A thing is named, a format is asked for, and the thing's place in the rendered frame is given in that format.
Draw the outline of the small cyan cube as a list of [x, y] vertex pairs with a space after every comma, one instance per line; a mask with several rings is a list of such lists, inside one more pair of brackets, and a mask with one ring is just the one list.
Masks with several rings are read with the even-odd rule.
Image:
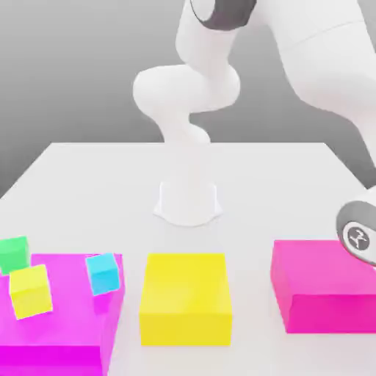
[[87, 257], [85, 264], [93, 296], [113, 292], [120, 288], [119, 268], [113, 253]]

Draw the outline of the small green cube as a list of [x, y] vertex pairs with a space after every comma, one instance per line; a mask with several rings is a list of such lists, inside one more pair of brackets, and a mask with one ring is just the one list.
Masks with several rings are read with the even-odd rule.
[[30, 262], [29, 244], [25, 236], [0, 239], [0, 273], [2, 275], [27, 268]]

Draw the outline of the small yellow cube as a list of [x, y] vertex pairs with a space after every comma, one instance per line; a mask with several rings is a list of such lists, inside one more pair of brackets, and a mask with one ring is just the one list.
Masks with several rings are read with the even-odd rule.
[[44, 264], [12, 271], [10, 297], [17, 320], [53, 311], [51, 288]]

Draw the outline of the large yellow box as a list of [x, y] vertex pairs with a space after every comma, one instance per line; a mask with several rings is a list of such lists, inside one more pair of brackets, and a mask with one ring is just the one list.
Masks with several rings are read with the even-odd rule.
[[149, 254], [139, 320], [143, 346], [230, 345], [233, 313], [225, 255]]

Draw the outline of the large pink box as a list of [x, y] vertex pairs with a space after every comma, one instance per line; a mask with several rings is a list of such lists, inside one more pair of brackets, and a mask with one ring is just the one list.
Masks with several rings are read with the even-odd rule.
[[336, 240], [276, 240], [270, 279], [287, 333], [376, 334], [376, 269]]

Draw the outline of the large magenta box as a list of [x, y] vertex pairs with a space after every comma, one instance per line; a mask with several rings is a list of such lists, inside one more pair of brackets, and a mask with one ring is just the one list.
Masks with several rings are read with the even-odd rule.
[[125, 288], [93, 296], [85, 254], [34, 254], [53, 310], [18, 320], [0, 276], [0, 376], [108, 376]]

